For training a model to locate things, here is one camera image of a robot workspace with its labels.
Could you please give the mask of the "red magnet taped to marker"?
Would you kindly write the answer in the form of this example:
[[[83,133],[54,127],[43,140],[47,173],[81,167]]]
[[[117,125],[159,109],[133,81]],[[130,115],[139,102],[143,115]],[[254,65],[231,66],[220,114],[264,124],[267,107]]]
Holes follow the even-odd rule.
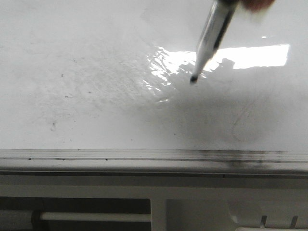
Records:
[[[268,9],[275,0],[241,0],[243,7],[251,12]]]

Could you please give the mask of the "white whiteboard marker black tip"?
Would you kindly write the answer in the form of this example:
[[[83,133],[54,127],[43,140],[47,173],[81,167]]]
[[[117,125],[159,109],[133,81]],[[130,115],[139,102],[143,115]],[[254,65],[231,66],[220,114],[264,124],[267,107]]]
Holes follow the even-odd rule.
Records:
[[[191,83],[197,82],[204,67],[219,49],[238,3],[237,0],[215,0],[213,2],[197,46]]]

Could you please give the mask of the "whiteboard with aluminium frame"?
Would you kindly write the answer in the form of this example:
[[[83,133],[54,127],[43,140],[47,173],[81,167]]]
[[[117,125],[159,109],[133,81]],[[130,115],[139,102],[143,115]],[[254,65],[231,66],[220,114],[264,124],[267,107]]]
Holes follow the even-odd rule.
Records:
[[[211,6],[1,1],[1,170],[307,174],[307,1],[238,7],[191,84]]]

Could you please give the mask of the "white bar under table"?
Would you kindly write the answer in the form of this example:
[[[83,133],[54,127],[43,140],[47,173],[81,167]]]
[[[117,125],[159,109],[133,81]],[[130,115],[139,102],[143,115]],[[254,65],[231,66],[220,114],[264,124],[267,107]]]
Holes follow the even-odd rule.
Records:
[[[123,213],[42,212],[40,214],[40,219],[58,221],[151,222],[151,215]]]

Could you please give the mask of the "white plastic base housing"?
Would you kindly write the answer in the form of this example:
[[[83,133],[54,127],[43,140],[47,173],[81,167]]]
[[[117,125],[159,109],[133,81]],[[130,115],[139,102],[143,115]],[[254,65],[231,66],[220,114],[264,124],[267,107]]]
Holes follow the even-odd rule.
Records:
[[[41,220],[42,212],[150,214],[151,222]],[[0,178],[3,231],[305,231],[306,177]]]

